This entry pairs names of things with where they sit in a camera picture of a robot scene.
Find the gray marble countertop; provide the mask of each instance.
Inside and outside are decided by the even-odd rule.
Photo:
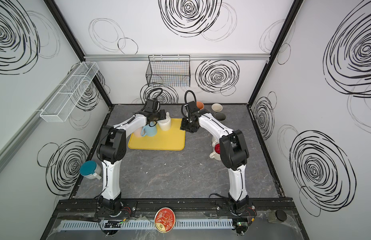
[[[142,105],[116,105],[108,120],[115,125],[130,118]],[[182,118],[180,105],[162,105],[171,118]],[[245,105],[223,105],[224,125],[240,129],[250,157],[245,170],[245,185],[250,198],[278,197],[273,178],[261,150]],[[200,128],[186,132],[182,151],[129,149],[120,167],[122,198],[206,198],[211,193],[228,195],[228,170],[221,161],[210,159],[212,135]],[[94,154],[92,160],[100,161]],[[75,198],[93,198],[102,191],[102,180],[83,178]]]

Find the light blue mug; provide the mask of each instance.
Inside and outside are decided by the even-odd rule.
[[[141,136],[144,137],[145,135],[149,137],[153,137],[157,134],[157,128],[155,122],[150,122],[150,124],[147,124],[141,129]]]

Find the white wall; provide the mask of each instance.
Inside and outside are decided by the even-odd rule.
[[[201,0],[199,7],[191,4],[193,1],[178,1],[185,5],[174,7],[173,12],[165,7],[171,1],[164,0],[56,2],[82,49],[89,55],[269,53],[293,1]],[[174,26],[175,22],[182,27]],[[98,64],[106,69],[103,74],[113,90],[110,94],[113,103],[138,103],[140,90],[147,84],[148,61]],[[226,74],[232,71],[232,63],[221,61],[217,63],[219,66],[213,67],[216,70],[202,86],[196,81],[201,78],[197,73],[200,64],[201,61],[190,63],[190,87],[169,84],[175,99],[179,96],[178,103],[183,103],[183,94],[189,89],[205,103],[247,103],[265,61],[235,62],[240,68],[240,73],[234,70],[238,73],[238,81]]]
[[[39,36],[40,42],[36,40],[35,43],[41,47],[37,61],[28,61],[30,58],[21,59],[17,51],[0,45],[6,50],[0,51],[0,58],[15,56],[19,59],[15,67],[13,64],[0,66],[0,149],[78,61],[42,0],[11,2],[20,13],[12,17],[22,19],[24,16],[25,19],[20,22],[28,22],[29,27],[34,24],[36,30],[30,32],[36,34],[37,31],[36,36]],[[7,16],[6,10],[0,7],[0,14]],[[29,10],[33,12],[28,12],[28,18],[25,11]],[[13,23],[9,16],[4,19]],[[11,23],[6,27],[16,28]],[[32,39],[37,37],[28,35],[27,41]],[[34,45],[26,45],[25,56],[28,54],[34,58],[36,53],[31,52],[31,48],[34,48]],[[1,240],[39,239],[57,201],[70,193],[78,177],[79,167],[86,160],[108,111],[93,85],[81,101],[82,105],[87,107],[83,108],[78,104],[66,122],[40,123],[0,173]]]
[[[371,239],[371,2],[349,14],[367,2],[305,1],[252,106],[311,240]]]

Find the white wire basket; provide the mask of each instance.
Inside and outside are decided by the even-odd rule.
[[[46,122],[65,122],[99,71],[96,62],[81,62],[40,113]]]

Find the orange cup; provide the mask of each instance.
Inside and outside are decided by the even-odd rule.
[[[197,101],[197,102],[196,102],[196,106],[197,106],[200,110],[202,110],[202,109],[204,108],[204,103]]]

